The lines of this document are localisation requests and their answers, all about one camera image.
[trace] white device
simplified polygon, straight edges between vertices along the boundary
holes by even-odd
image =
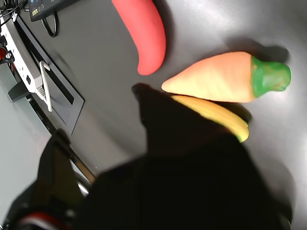
[[[45,69],[50,70],[50,67],[42,61],[39,64],[41,71],[37,69],[12,20],[9,20],[1,28],[1,35],[5,36],[7,41],[6,48],[12,51],[15,58],[14,65],[28,91],[37,94],[46,103],[49,112],[52,112],[45,71]]]

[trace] red toy pepper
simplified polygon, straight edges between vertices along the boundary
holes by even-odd
[[[162,19],[152,0],[112,0],[138,49],[141,75],[150,75],[162,65],[166,38]]]

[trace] white bracket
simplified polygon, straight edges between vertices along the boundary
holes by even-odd
[[[49,87],[48,87],[48,82],[47,82],[47,79],[46,79],[46,71],[45,71],[45,69],[50,71],[50,67],[46,62],[41,61],[39,63],[39,68],[40,68],[40,72],[41,72],[41,75],[42,75],[44,87],[42,87],[42,86],[38,87],[35,90],[35,93],[37,94],[37,96],[42,101],[44,101],[46,103],[46,105],[48,106],[48,111],[52,112],[51,98],[50,98]]]

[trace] red part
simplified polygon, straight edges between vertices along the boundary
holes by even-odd
[[[5,49],[3,49],[2,47],[0,47],[0,60],[3,59],[6,55],[6,51]]]
[[[25,216],[23,219],[27,218],[27,217],[35,217],[35,218],[39,218],[39,219],[43,219],[44,221],[51,223],[54,226],[59,227],[59,229],[61,230],[69,230],[69,228],[63,224],[61,221],[59,221],[58,219],[55,219],[54,217],[44,213],[44,212],[33,212],[30,213],[29,215]]]
[[[141,75],[156,72],[162,65],[166,38],[162,19],[152,0],[112,0],[138,49]]]

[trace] white wall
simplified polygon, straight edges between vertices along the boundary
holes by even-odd
[[[50,138],[28,101],[12,103],[16,84],[7,65],[0,66],[0,223],[11,202],[37,175],[41,153]]]

